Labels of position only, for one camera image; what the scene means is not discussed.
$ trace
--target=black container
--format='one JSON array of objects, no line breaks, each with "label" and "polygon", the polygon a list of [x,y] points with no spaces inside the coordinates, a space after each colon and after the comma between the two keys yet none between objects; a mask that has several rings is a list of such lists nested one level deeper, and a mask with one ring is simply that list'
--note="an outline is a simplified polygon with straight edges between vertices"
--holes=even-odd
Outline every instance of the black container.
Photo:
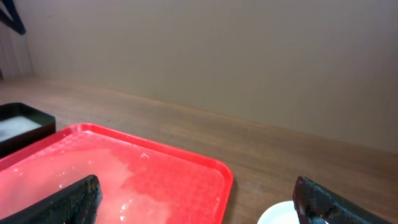
[{"label": "black container", "polygon": [[55,133],[55,118],[23,103],[0,105],[0,121],[23,116],[41,125],[9,139],[0,141],[0,158],[10,155],[23,147]]}]

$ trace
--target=red plastic surface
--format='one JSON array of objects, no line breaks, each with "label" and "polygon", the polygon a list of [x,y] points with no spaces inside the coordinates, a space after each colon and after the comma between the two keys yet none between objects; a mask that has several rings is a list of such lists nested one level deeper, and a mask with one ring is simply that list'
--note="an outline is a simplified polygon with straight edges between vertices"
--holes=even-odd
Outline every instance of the red plastic surface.
[{"label": "red plastic surface", "polygon": [[88,174],[104,196],[96,223],[221,223],[233,183],[220,161],[76,124],[0,160],[0,218]]}]

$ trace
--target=wooden surface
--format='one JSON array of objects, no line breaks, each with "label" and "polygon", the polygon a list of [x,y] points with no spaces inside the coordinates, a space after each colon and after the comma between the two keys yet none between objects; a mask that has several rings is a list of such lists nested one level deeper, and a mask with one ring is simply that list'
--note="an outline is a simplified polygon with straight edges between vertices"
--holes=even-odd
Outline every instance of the wooden surface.
[{"label": "wooden surface", "polygon": [[57,118],[91,122],[225,162],[235,176],[224,223],[256,223],[291,200],[305,175],[398,223],[398,154],[152,101],[76,83],[0,82],[0,104],[20,101]]}]

